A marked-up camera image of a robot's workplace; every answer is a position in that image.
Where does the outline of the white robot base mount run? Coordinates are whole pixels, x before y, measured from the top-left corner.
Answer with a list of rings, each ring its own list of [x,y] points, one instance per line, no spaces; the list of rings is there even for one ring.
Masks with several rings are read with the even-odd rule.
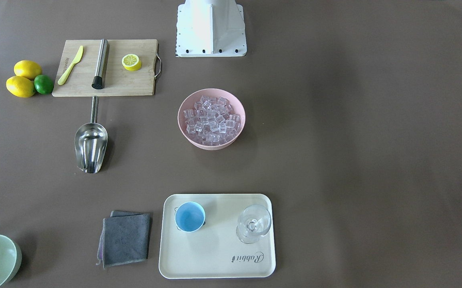
[[[243,6],[234,0],[186,0],[177,8],[177,57],[247,54]]]

